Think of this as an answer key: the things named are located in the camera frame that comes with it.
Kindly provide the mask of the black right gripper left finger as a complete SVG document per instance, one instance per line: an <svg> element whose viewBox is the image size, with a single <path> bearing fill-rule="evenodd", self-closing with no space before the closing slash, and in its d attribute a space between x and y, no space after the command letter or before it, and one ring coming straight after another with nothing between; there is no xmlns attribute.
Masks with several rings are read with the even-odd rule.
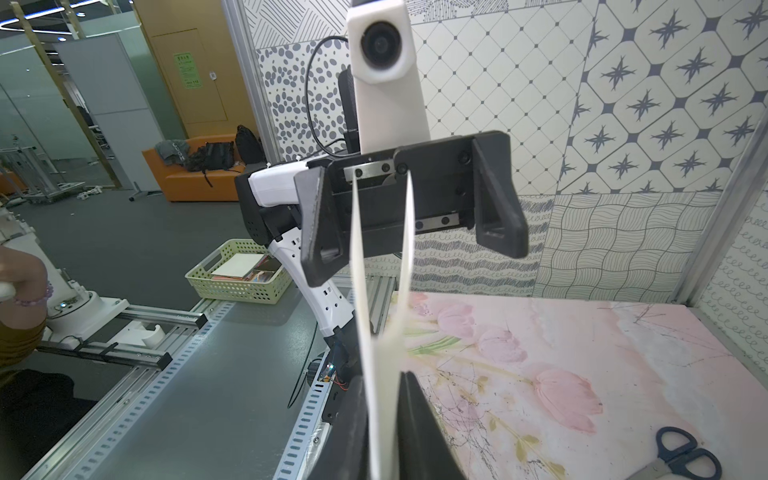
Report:
<svg viewBox="0 0 768 480"><path fill-rule="evenodd" d="M337 418L308 479L368 478L368 408L362 376L351 380Z"/></svg>

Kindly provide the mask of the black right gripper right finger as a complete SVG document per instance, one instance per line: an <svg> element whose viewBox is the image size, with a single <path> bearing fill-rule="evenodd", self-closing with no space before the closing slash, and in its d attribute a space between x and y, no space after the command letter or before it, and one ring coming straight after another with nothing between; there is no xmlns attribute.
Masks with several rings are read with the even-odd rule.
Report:
<svg viewBox="0 0 768 480"><path fill-rule="evenodd" d="M397 448L400 479L465 479L413 372L400 376Z"/></svg>

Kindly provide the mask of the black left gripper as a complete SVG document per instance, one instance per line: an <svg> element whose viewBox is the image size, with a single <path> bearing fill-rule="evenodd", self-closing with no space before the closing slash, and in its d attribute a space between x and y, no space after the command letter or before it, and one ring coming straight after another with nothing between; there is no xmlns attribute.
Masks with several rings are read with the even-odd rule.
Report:
<svg viewBox="0 0 768 480"><path fill-rule="evenodd" d="M529 228L511 167L510 138L500 131L313 161L294 177L308 285L320 287L349 262L354 182L365 232L403 225L411 176L418 233L475 226L482 247L527 257Z"/></svg>

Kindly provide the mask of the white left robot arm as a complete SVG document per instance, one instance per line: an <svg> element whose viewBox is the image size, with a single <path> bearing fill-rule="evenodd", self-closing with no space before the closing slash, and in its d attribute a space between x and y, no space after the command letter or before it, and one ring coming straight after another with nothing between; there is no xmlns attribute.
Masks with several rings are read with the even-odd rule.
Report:
<svg viewBox="0 0 768 480"><path fill-rule="evenodd" d="M527 256L529 228L504 132L254 168L236 178L250 237L298 286L329 346L330 373L341 381L361 372L356 313L333 283L349 262L352 209L361 209L367 256L397 253L407 187L417 233L466 228L484 248Z"/></svg>

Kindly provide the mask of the person's hand with bracelet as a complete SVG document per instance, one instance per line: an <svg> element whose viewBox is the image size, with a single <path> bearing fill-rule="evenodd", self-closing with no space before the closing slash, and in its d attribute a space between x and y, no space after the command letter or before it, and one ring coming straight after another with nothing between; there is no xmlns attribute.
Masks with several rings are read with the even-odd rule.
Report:
<svg viewBox="0 0 768 480"><path fill-rule="evenodd" d="M52 295L47 269L36 256L8 247L1 247L1 281L15 290L17 306L46 306Z"/></svg>

